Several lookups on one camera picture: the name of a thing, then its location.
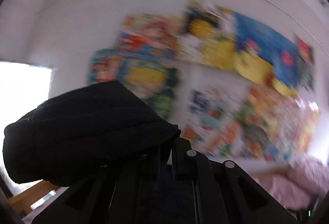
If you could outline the black puffer jacket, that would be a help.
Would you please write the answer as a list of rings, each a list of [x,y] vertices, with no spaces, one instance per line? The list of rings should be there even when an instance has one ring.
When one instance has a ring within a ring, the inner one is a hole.
[[[43,179],[101,202],[111,223],[295,223],[241,170],[191,149],[117,81],[45,101],[5,130],[16,183]]]

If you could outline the blond boy drawing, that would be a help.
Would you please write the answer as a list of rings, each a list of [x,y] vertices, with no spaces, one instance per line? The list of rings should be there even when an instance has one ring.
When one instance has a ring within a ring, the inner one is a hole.
[[[161,118],[172,114],[180,72],[170,63],[129,59],[122,74],[123,84]]]

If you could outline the flying girl drawing upper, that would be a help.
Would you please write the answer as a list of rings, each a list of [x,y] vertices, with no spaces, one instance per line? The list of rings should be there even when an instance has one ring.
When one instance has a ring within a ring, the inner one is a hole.
[[[125,16],[115,50],[141,59],[175,59],[183,19],[178,15],[128,14]]]

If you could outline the flying girl drawing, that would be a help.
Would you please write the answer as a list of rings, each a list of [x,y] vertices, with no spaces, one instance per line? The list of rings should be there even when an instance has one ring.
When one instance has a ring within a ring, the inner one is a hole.
[[[175,59],[183,19],[178,15],[128,14],[125,16],[115,50],[141,59]]]
[[[114,49],[100,49],[90,59],[88,84],[118,80],[124,81],[128,58]]]

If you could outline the orange fruit drawing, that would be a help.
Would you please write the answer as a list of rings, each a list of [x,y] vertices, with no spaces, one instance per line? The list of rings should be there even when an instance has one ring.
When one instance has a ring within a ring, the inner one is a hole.
[[[248,91],[248,87],[221,85],[192,90],[181,137],[208,157],[241,157],[246,144],[239,114]]]

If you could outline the flying girl drawing lower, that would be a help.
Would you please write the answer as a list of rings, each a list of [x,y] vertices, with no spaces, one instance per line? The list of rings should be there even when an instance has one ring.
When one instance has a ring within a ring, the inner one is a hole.
[[[124,81],[128,58],[114,49],[100,49],[90,59],[88,84],[118,80]]]

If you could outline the yellow pineapple drawing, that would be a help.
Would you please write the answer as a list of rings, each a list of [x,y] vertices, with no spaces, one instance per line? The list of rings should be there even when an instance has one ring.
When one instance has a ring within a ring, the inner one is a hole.
[[[207,3],[187,2],[177,58],[230,71],[235,56],[235,12]]]

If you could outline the yellow landscape drawing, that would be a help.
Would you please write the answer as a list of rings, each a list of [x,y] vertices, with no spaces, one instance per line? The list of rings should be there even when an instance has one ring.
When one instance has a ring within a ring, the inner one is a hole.
[[[293,155],[294,126],[291,124],[297,104],[267,87],[249,88],[247,100],[236,115],[241,124],[243,146],[239,156],[268,161],[289,161]]]

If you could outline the pink jellyfish sea drawing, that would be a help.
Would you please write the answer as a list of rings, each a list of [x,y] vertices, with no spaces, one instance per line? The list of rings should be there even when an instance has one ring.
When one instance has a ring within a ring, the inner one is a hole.
[[[297,47],[284,40],[274,48],[272,54],[273,79],[272,86],[284,97],[298,95]]]

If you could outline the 2024 new year drawing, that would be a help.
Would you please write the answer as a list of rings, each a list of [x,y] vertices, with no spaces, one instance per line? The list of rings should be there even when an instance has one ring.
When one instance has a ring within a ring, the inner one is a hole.
[[[309,148],[312,132],[308,131],[309,105],[300,97],[288,99],[282,107],[282,122],[278,133],[280,159],[289,161]]]

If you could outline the red haired girl drawing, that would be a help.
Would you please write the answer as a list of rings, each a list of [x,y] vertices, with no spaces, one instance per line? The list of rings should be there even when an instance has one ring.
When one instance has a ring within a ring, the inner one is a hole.
[[[297,47],[297,67],[299,85],[306,91],[314,91],[315,87],[315,58],[313,47],[294,35]]]

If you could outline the pink pig drawing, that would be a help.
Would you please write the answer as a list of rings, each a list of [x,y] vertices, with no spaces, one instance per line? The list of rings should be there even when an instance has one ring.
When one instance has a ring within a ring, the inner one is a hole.
[[[316,102],[309,102],[306,108],[306,114],[302,126],[299,150],[306,153],[313,140],[320,116],[320,109]]]

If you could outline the pink bed sheet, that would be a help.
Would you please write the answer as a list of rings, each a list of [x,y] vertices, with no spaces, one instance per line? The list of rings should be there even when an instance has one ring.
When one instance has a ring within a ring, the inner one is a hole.
[[[328,167],[319,160],[294,160],[276,171],[253,173],[251,178],[283,206],[298,223],[323,223],[328,216]],[[56,195],[23,217],[24,223],[111,223],[101,202],[87,193],[59,188]]]

